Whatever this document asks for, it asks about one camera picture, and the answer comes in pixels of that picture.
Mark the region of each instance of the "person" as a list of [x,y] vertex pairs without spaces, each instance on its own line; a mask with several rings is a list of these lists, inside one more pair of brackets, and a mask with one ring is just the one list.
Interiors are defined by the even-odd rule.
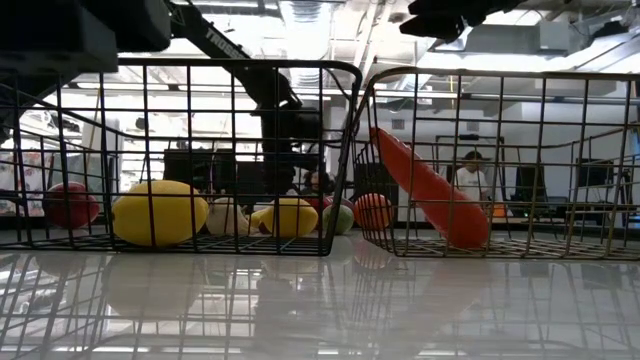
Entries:
[[477,151],[470,151],[464,156],[464,166],[455,174],[455,186],[472,201],[488,200],[488,186],[484,173],[478,168],[478,161],[482,155]]
[[324,173],[322,177],[322,189],[320,189],[320,173],[317,171],[309,171],[304,174],[304,188],[300,192],[301,195],[311,194],[332,194],[335,184],[329,174]]

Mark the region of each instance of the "man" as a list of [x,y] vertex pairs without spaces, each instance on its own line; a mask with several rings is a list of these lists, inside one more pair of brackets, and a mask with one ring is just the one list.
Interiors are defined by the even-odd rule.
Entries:
[[469,152],[464,156],[464,166],[455,174],[456,188],[467,194],[472,201],[488,200],[489,187],[484,173],[478,169],[478,162],[481,160],[482,155],[479,152]]

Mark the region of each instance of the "red apple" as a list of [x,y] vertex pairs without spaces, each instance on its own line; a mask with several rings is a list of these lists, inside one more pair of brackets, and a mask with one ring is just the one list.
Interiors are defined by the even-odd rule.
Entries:
[[44,198],[43,207],[47,219],[56,226],[69,229],[77,229],[93,222],[98,217],[100,205],[93,195],[87,195],[86,192],[87,188],[83,184],[69,181],[69,219],[64,185],[51,187]]

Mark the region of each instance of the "orange object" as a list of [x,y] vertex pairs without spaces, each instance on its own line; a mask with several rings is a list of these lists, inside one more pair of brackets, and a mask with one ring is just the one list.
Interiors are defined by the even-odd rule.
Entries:
[[[371,128],[371,141],[378,148],[380,159],[394,180],[409,192],[413,181],[413,200],[424,211],[427,220],[436,230],[449,240],[451,245],[468,249],[483,246],[489,238],[489,224],[482,208],[472,203],[455,203],[451,234],[449,234],[448,202],[428,203],[427,201],[450,201],[451,185],[436,174],[418,155],[414,155],[413,179],[411,179],[411,148],[388,132]],[[454,189],[453,200],[471,201],[464,193]]]
[[380,194],[366,194],[355,203],[353,217],[365,230],[384,230],[391,223],[393,207],[391,202]]
[[503,204],[496,204],[493,207],[493,217],[494,218],[505,218],[505,217],[507,217],[507,209],[505,209]]

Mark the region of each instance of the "white shirt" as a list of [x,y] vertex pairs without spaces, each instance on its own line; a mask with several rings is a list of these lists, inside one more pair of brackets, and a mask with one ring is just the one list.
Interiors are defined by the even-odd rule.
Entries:
[[472,173],[465,167],[461,167],[456,171],[455,184],[460,191],[467,194],[473,201],[480,201],[480,194],[488,190],[484,173],[480,170]]

